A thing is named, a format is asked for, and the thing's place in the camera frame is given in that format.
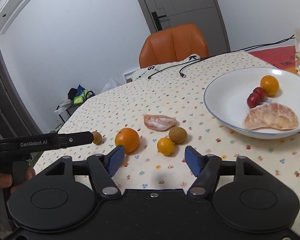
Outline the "person's left hand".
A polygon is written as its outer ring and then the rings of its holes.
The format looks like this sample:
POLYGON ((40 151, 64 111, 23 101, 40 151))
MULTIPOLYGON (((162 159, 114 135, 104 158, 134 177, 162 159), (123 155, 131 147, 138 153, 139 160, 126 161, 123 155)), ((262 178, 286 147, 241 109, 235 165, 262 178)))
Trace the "person's left hand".
MULTIPOLYGON (((32 166, 29 166, 25 171, 25 180, 30 180, 36 175, 32 166)), ((0 173, 0 189, 9 188, 10 193, 14 193, 21 185, 12 186, 13 178, 10 174, 0 173)))

